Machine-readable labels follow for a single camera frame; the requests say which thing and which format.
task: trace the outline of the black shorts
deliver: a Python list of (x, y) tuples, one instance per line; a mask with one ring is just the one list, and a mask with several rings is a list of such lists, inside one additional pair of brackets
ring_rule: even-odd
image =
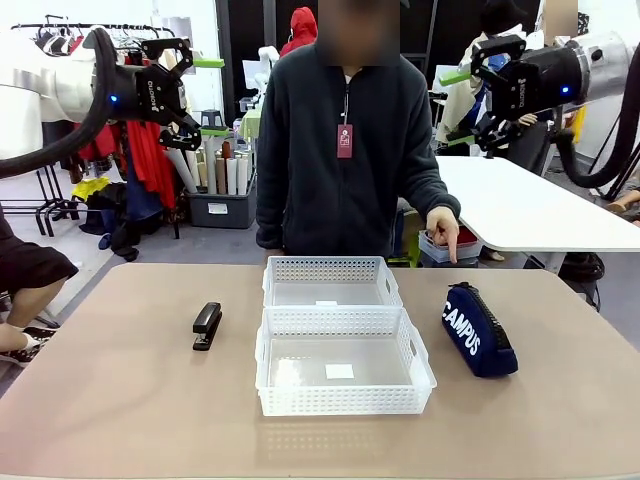
[(76, 266), (51, 247), (16, 237), (0, 239), (0, 293), (46, 287), (76, 273)]

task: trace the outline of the white plastic basket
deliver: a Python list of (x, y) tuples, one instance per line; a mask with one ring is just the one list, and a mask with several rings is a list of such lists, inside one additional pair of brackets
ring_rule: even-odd
[[(418, 237), (418, 245), (420, 250), (437, 263), (444, 263), (449, 261), (449, 247), (446, 245), (441, 247), (433, 243), (433, 240), (429, 238), (426, 231), (422, 231)], [(482, 243), (480, 241), (470, 243), (460, 243), (457, 248), (458, 260), (465, 260), (467, 258), (475, 258), (480, 256), (482, 251)]]
[(436, 386), (401, 307), (265, 308), (256, 362), (265, 416), (420, 414)]
[(264, 306), (402, 306), (382, 257), (269, 257)]

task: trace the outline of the navy blue pencil case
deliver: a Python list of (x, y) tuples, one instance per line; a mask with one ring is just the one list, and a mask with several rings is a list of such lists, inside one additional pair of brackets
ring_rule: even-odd
[(442, 324), (477, 377), (502, 377), (518, 370), (518, 359), (502, 325), (477, 288), (451, 285)]

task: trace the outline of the sneaker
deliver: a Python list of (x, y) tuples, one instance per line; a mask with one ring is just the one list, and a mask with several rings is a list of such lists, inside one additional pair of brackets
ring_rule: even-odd
[(34, 340), (39, 342), (46, 342), (53, 337), (53, 334), (56, 332), (57, 330), (53, 328), (27, 327), (24, 329), (24, 333), (31, 335)]
[(35, 358), (38, 352), (42, 349), (44, 343), (40, 343), (32, 348), (23, 348), (22, 350), (12, 350), (10, 352), (0, 352), (0, 361), (15, 363), (16, 365), (24, 368), (31, 360)]

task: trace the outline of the dark fleece jacket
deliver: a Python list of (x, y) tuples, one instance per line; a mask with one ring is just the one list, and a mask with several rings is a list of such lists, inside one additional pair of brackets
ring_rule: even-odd
[[(350, 159), (338, 159), (338, 125), (353, 125)], [(430, 147), (424, 76), (406, 59), (365, 67), (347, 85), (316, 42), (271, 72), (258, 141), (258, 245), (291, 255), (381, 255), (391, 249), (398, 196), (424, 217), (456, 216)]]

